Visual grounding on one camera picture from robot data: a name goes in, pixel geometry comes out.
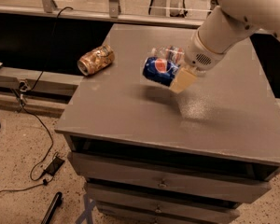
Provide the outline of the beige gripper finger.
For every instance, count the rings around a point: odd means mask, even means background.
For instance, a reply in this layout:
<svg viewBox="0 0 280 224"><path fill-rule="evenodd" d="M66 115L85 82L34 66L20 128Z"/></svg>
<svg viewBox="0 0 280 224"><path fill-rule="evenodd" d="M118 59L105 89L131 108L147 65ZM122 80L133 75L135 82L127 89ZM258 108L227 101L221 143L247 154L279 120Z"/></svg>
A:
<svg viewBox="0 0 280 224"><path fill-rule="evenodd" d="M197 77L186 67L181 67L171 82L169 90L174 93L180 93L194 83L196 78Z"/></svg>

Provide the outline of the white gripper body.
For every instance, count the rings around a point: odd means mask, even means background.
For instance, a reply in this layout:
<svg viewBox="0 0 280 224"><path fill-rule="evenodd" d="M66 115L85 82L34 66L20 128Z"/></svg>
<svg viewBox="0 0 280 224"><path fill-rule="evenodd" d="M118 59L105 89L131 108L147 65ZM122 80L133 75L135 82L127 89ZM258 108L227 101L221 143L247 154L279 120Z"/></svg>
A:
<svg viewBox="0 0 280 224"><path fill-rule="evenodd" d="M208 71L225 57L224 53L215 53L208 49L196 31L185 47L184 61L200 71Z"/></svg>

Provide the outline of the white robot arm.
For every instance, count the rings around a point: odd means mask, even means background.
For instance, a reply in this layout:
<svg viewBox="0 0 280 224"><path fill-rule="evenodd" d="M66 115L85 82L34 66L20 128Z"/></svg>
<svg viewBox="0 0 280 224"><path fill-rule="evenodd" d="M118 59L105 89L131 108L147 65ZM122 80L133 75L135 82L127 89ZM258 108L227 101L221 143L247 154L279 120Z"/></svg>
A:
<svg viewBox="0 0 280 224"><path fill-rule="evenodd" d="M280 42L280 0L216 0L217 5L185 47L169 89L184 91L238 42L263 29Z"/></svg>

